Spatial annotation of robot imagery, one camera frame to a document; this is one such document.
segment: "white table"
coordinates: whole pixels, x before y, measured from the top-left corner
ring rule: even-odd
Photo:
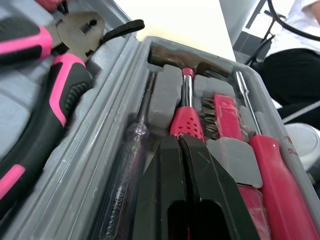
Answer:
[[[137,38],[157,36],[236,61],[219,0],[115,0],[143,19]]]

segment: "pink screwdriver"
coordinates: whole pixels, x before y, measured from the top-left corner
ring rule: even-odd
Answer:
[[[234,78],[256,126],[257,135],[251,138],[249,144],[253,148],[263,181],[260,191],[272,239],[319,240],[297,183],[282,160],[279,142],[261,134],[242,73],[236,71]]]

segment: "transparent screwdriver handle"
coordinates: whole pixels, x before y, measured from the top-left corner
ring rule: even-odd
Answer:
[[[107,214],[100,229],[103,240],[126,240],[135,213],[140,178],[144,171],[144,144],[148,129],[142,123],[133,123],[127,130],[127,140],[116,161],[121,161],[120,173],[110,193]]]

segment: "white shirt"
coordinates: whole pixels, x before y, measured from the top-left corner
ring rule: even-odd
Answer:
[[[308,7],[318,1],[320,0],[295,0],[285,22],[298,30],[320,37],[320,25]],[[273,41],[267,57],[284,50],[300,48],[320,54],[320,41],[307,39],[284,28]]]

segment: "metal shaft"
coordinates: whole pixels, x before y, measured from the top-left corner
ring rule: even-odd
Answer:
[[[250,99],[249,99],[249,90],[247,88],[244,76],[242,75],[242,72],[240,72],[240,71],[235,71],[233,76],[236,79],[236,82],[237,82],[237,84],[239,86],[239,90],[240,90],[241,95],[243,97],[244,104],[249,109],[249,111],[250,111],[250,113],[252,115],[252,118],[253,118],[253,121],[254,121],[254,125],[255,125],[255,128],[256,128],[256,133],[261,135],[261,129],[260,129],[259,123],[258,123],[256,115],[255,115],[255,112],[254,112],[254,110],[252,108],[252,105],[251,105],[251,102],[250,102]]]
[[[148,83],[148,86],[144,92],[144,97],[142,99],[142,103],[139,109],[139,112],[136,116],[136,122],[141,123],[141,124],[146,124],[147,123],[147,116],[148,116],[148,109],[149,109],[149,104],[152,96],[152,91],[155,85],[155,78],[156,74],[154,72],[151,73],[150,80]]]
[[[193,77],[188,74],[183,75],[181,105],[187,107],[193,107]]]

